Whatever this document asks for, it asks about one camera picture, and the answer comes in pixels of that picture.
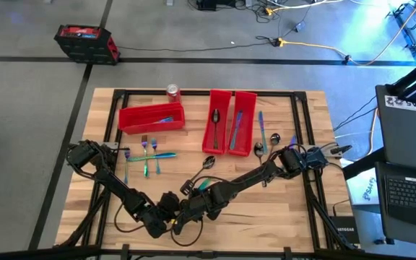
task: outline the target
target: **fork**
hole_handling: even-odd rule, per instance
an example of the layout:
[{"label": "fork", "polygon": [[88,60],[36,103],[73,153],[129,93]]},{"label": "fork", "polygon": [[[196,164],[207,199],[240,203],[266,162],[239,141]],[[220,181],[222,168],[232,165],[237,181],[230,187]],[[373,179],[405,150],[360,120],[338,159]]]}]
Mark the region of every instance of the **fork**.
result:
[{"label": "fork", "polygon": [[[152,148],[154,155],[157,154],[157,140],[152,138]],[[158,158],[155,158],[155,164],[157,165],[157,174],[160,174],[160,165],[158,164]]]},{"label": "fork", "polygon": [[[142,147],[144,148],[144,157],[147,156],[147,135],[142,136]],[[149,178],[149,168],[147,166],[147,160],[144,161],[144,177]]]}]

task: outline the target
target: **blue utensil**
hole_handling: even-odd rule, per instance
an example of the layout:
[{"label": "blue utensil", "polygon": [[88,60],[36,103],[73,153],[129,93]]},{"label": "blue utensil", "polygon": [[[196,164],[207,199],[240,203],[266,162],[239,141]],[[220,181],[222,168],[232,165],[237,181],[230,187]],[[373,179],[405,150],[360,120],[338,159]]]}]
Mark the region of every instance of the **blue utensil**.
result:
[{"label": "blue utensil", "polygon": [[[157,154],[157,140],[152,138],[152,148],[154,155]],[[157,165],[157,174],[160,174],[160,165],[158,164],[158,157],[155,158],[155,164]]]},{"label": "blue utensil", "polygon": [[235,139],[237,139],[237,133],[238,133],[238,129],[240,128],[240,122],[242,121],[242,114],[243,111],[238,111],[237,113],[237,120],[235,122],[235,130],[234,130],[234,135],[232,136],[232,141],[230,141],[230,149],[234,150],[235,149]]},{"label": "blue utensil", "polygon": [[[142,147],[144,148],[144,157],[147,157],[147,135],[142,136]],[[147,160],[144,162],[144,177],[149,178],[149,167],[147,166]]]},{"label": "blue utensil", "polygon": [[259,111],[259,127],[261,128],[261,135],[263,137],[263,151],[264,154],[267,154],[267,143],[266,143],[266,135],[264,134],[264,119],[263,119],[263,111]]},{"label": "blue utensil", "polygon": [[146,156],[146,157],[130,157],[128,158],[128,162],[137,162],[140,160],[151,160],[151,159],[163,159],[163,158],[173,158],[176,157],[176,153],[174,152],[165,152],[158,155]]},{"label": "blue utensil", "polygon": [[172,116],[168,116],[167,118],[164,118],[162,120],[159,120],[159,121],[157,121],[155,123],[167,123],[167,122],[173,122],[173,121],[174,121],[173,120],[173,117]]},{"label": "blue utensil", "polygon": [[124,150],[124,157],[126,158],[126,162],[124,163],[124,183],[128,184],[128,159],[131,156],[131,150],[126,149]]}]

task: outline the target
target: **red container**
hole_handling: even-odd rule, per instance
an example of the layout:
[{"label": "red container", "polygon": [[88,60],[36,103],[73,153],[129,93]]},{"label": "red container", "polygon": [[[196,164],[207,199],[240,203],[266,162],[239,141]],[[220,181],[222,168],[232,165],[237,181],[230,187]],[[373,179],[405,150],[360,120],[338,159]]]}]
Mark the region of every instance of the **red container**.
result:
[{"label": "red container", "polygon": [[[172,122],[158,122],[169,116],[173,117]],[[127,134],[181,129],[185,123],[184,108],[180,103],[124,108],[118,113],[118,128]]]},{"label": "red container", "polygon": [[[249,92],[235,92],[235,109],[232,118],[227,152],[231,155],[248,156],[251,151],[251,140],[253,136],[254,108],[256,106],[256,94]],[[230,143],[235,131],[237,114],[242,111],[242,119],[235,138],[235,148],[230,149]]]},{"label": "red container", "polygon": [[[203,136],[203,143],[201,150],[203,152],[212,153],[216,155],[223,155],[226,150],[226,126],[228,124],[228,112],[231,91],[224,90],[210,90],[209,91],[209,110],[207,127],[205,128],[205,135]],[[214,109],[220,112],[220,120],[217,122],[217,148],[215,149],[215,123],[211,121],[211,116]]]}]

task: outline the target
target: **laptop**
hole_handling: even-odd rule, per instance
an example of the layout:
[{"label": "laptop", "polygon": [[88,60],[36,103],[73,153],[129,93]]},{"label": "laptop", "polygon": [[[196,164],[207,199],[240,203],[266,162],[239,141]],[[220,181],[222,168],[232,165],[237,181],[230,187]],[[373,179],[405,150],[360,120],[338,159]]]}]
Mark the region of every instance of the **laptop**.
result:
[{"label": "laptop", "polygon": [[416,243],[416,168],[376,162],[386,237]]}]

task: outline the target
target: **yellow cable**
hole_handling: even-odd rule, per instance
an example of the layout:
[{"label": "yellow cable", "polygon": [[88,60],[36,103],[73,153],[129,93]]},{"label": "yellow cable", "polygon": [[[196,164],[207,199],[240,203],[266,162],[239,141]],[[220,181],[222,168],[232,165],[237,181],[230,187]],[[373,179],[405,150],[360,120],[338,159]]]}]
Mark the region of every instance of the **yellow cable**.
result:
[{"label": "yellow cable", "polygon": [[[391,41],[388,43],[388,45],[372,60],[369,61],[368,63],[365,64],[360,64],[356,61],[354,61],[352,58],[349,58],[349,60],[351,62],[353,62],[354,64],[358,65],[358,66],[368,66],[371,65],[373,62],[375,62],[378,58],[380,58],[381,55],[383,55],[383,53],[388,49],[388,47],[394,42],[394,40],[396,40],[397,36],[399,36],[399,34],[401,33],[401,31],[404,29],[405,25],[407,25],[407,22],[409,22],[410,18],[412,18],[413,14],[415,14],[416,12],[416,8],[413,9],[413,12],[410,14],[410,16],[405,20],[404,24],[399,28],[399,30],[397,31],[396,35],[391,39]],[[309,46],[309,47],[317,47],[317,48],[326,48],[326,49],[330,49],[333,51],[336,51],[337,53],[343,55],[344,57],[346,57],[347,55],[345,53],[343,53],[342,51],[338,50],[335,47],[331,47],[331,46],[326,46],[326,45],[319,45],[319,44],[311,44],[311,43],[301,43],[301,42],[290,42],[290,41],[286,41],[283,39],[281,40],[281,46],[283,46],[284,44],[291,44],[291,45],[299,45],[299,46]]]}]

